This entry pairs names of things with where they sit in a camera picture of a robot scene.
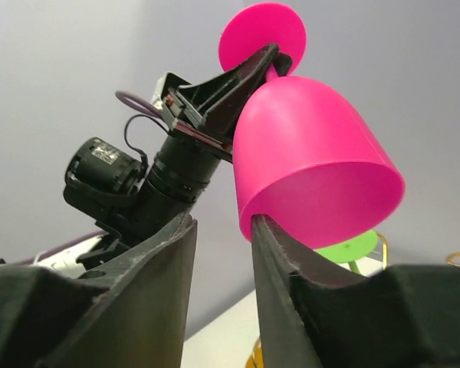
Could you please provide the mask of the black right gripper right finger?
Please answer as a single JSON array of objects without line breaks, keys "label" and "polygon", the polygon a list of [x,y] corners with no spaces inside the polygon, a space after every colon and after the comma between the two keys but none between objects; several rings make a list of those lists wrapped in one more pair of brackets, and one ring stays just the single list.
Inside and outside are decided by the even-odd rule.
[{"label": "black right gripper right finger", "polygon": [[460,268],[366,277],[256,215],[251,249],[266,367],[460,367]]}]

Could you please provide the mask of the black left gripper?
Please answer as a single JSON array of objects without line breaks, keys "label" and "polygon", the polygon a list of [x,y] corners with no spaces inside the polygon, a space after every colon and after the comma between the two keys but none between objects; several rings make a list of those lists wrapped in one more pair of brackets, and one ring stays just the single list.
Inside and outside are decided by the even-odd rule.
[{"label": "black left gripper", "polygon": [[268,43],[245,57],[229,71],[201,84],[191,84],[172,72],[158,81],[152,102],[162,115],[171,117],[171,127],[183,124],[184,131],[225,153],[232,151],[233,136],[245,104],[268,74],[285,76],[292,58]]}]

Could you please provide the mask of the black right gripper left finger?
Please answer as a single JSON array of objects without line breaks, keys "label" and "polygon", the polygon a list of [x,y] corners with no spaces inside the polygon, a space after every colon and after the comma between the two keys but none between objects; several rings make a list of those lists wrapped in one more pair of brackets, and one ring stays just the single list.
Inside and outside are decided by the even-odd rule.
[{"label": "black right gripper left finger", "polygon": [[183,213],[78,278],[1,264],[0,367],[178,367],[196,238]]}]

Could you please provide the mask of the green wine glass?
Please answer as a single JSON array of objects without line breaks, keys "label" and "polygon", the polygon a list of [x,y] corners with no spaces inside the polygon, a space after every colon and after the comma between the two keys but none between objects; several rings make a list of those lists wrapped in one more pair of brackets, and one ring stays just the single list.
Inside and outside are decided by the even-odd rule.
[{"label": "green wine glass", "polygon": [[357,237],[324,248],[319,248],[316,253],[335,264],[348,264],[352,272],[361,274],[357,261],[370,254],[383,237],[375,230],[369,230]]}]

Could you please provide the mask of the pink wine glass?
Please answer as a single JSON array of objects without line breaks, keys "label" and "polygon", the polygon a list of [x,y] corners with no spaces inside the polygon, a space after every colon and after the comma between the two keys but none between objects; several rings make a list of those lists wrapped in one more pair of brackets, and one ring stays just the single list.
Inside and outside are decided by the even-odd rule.
[{"label": "pink wine glass", "polygon": [[267,67],[235,129],[241,233],[267,215],[322,248],[360,235],[401,203],[405,181],[357,110],[332,87]]}]

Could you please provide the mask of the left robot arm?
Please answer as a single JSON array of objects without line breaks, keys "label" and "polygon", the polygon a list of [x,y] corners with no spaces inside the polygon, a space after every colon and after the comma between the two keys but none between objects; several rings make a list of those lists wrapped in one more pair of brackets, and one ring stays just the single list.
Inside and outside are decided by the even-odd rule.
[{"label": "left robot arm", "polygon": [[64,174],[64,200],[91,217],[99,232],[36,256],[33,265],[76,278],[155,235],[188,212],[219,163],[232,161],[238,118],[267,73],[284,76],[292,58],[270,42],[200,84],[168,72],[151,101],[126,91],[119,101],[159,126],[166,138],[153,158],[94,137],[73,155]]}]

